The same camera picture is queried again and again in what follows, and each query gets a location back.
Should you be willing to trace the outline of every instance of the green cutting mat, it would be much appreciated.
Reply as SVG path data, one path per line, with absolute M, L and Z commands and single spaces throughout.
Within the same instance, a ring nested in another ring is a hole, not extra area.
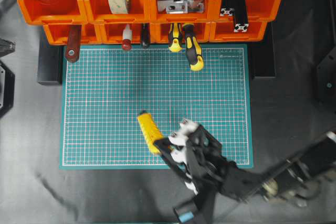
M 183 118 L 223 144 L 223 155 L 253 167 L 245 45 L 203 45 L 205 68 L 192 72 L 185 51 L 83 46 L 65 64 L 60 168 L 167 168 L 146 146 L 137 114 L 150 112 L 164 135 Z

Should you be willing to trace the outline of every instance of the black bracket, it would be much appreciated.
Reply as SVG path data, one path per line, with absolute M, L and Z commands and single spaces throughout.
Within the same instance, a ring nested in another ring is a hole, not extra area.
M 42 85 L 61 85 L 63 71 L 63 46 L 51 46 L 40 29 L 37 82 Z
M 0 118 L 13 107 L 14 82 L 14 74 L 0 61 Z

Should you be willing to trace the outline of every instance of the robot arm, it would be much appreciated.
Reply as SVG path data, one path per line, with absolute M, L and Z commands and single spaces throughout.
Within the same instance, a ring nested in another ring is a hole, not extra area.
M 173 208 L 180 223 L 211 224 L 217 194 L 236 201 L 246 201 L 255 194 L 266 200 L 292 200 L 299 197 L 296 190 L 305 188 L 306 183 L 326 173 L 336 174 L 333 132 L 265 173 L 255 174 L 223 157 L 221 143 L 200 124 L 184 119 L 177 132 L 163 137 L 150 114 L 144 111 L 138 120 L 149 150 L 161 155 L 195 193 L 191 200 Z

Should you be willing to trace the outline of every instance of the black table surface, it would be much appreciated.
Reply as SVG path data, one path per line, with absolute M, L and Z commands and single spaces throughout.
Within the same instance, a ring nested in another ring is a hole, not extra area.
M 0 122 L 0 222 L 176 221 L 172 206 L 192 194 L 169 170 L 59 170 L 61 87 L 36 83 L 39 36 L 15 4 L 0 37 L 16 52 L 1 60 L 15 73 L 13 109 Z M 250 83 L 255 168 L 262 172 L 336 126 L 315 99 L 314 66 L 333 47 L 328 0 L 282 0 L 274 22 L 277 78 Z M 336 220 L 336 183 L 299 209 L 256 197 L 236 207 L 217 198 L 222 222 Z

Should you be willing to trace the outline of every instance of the black metal frame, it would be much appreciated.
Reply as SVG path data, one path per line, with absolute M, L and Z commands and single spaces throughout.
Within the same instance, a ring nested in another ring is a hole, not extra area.
M 39 33 L 37 82 L 42 85 L 61 85 L 64 47 L 51 46 L 42 28 Z
M 336 0 L 329 0 L 334 48 L 322 59 L 314 71 L 316 97 L 324 105 L 336 110 Z

